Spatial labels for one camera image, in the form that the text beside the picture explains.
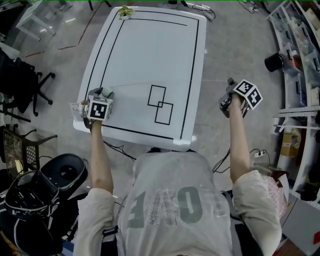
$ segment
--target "gray floor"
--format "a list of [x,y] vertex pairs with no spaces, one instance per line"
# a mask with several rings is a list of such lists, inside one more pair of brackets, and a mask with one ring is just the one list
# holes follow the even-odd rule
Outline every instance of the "gray floor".
[[[50,4],[59,7],[58,2]],[[44,74],[50,71],[56,73],[55,80],[47,82],[42,88],[53,100],[53,105],[48,105],[40,98],[37,105],[39,116],[35,117],[32,114],[31,104],[23,114],[31,118],[31,124],[18,122],[20,133],[37,129],[37,133],[31,136],[31,139],[58,135],[57,139],[41,146],[40,155],[54,157],[62,153],[74,153],[90,160],[90,134],[73,128],[69,103],[77,100],[90,53],[111,10],[103,2],[93,1],[92,4],[94,11],[90,10],[87,1],[73,1],[73,7],[58,11],[56,15],[47,15],[49,11],[45,7],[41,8],[38,15],[43,19],[46,19],[45,16],[49,18],[46,22],[53,26],[56,35],[51,36],[34,24],[31,29],[40,35],[41,41],[37,42],[20,33],[14,44],[21,51],[23,60],[35,65],[38,71]],[[134,5],[156,4],[136,2]],[[250,14],[236,1],[210,1],[204,4],[214,10],[216,19],[208,22],[206,27],[202,84],[191,149],[204,155],[212,167],[224,157],[230,146],[229,120],[220,112],[218,99],[225,93],[229,77],[238,82],[247,79],[258,86],[263,96],[262,103],[244,119],[249,149],[266,149],[273,161],[276,158],[277,138],[270,134],[270,130],[272,117],[281,107],[283,75],[280,72],[269,73],[264,65],[264,59],[278,51],[272,28],[265,20],[268,14],[262,8],[258,13]],[[247,7],[251,5],[243,2],[242,4]],[[196,10],[186,9],[180,3],[179,9],[198,14]],[[150,149],[144,145],[109,138],[106,140],[117,146],[124,144],[124,150],[134,157]],[[110,148],[107,152],[114,177],[114,194],[123,197],[132,185],[133,162]],[[268,163],[267,157],[257,160]],[[42,164],[47,161],[44,157],[41,159]],[[229,163],[227,159],[220,171],[228,167]],[[223,174],[216,173],[215,185],[221,190],[231,189],[229,175],[229,170]]]

